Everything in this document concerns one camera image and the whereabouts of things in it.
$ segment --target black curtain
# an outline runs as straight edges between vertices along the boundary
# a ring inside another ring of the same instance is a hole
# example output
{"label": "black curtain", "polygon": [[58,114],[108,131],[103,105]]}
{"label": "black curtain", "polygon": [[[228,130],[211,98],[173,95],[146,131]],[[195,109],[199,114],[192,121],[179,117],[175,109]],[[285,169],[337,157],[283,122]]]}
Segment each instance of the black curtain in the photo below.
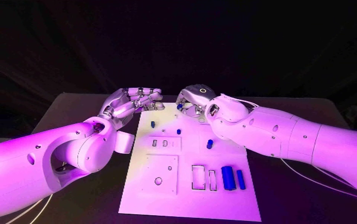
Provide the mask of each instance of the black curtain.
{"label": "black curtain", "polygon": [[235,96],[357,103],[356,0],[0,0],[2,110],[62,92],[205,83]]}

